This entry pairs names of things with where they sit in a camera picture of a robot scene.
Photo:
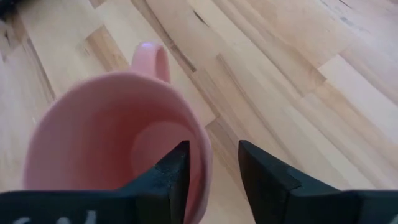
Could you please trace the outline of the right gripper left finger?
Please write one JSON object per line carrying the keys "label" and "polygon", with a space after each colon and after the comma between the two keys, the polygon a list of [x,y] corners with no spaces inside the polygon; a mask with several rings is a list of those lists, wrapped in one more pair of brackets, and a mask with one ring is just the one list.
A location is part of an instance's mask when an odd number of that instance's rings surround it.
{"label": "right gripper left finger", "polygon": [[23,190],[1,194],[1,223],[183,223],[190,143],[182,141],[117,190]]}

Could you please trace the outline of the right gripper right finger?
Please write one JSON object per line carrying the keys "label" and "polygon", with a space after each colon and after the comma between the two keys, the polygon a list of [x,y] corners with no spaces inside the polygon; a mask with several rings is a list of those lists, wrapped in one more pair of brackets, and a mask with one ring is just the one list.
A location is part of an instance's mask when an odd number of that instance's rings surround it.
{"label": "right gripper right finger", "polygon": [[242,182],[256,223],[397,223],[397,191],[339,190],[240,140]]}

